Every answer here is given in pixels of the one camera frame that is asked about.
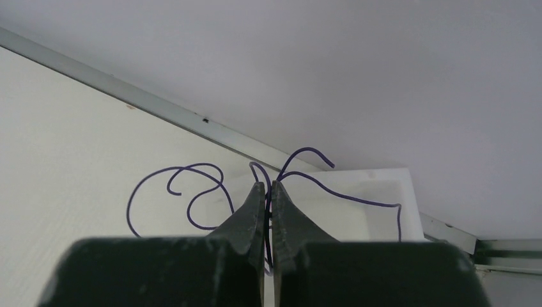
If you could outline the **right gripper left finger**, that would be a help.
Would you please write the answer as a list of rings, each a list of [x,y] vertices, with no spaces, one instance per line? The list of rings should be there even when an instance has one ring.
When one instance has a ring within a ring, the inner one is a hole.
[[[265,188],[198,237],[95,237],[61,256],[38,306],[262,306]]]

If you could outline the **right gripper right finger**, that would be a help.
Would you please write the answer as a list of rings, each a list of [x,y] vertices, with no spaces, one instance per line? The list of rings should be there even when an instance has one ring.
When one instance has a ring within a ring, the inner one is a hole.
[[[341,242],[272,184],[276,306],[489,306],[472,262],[442,242]]]

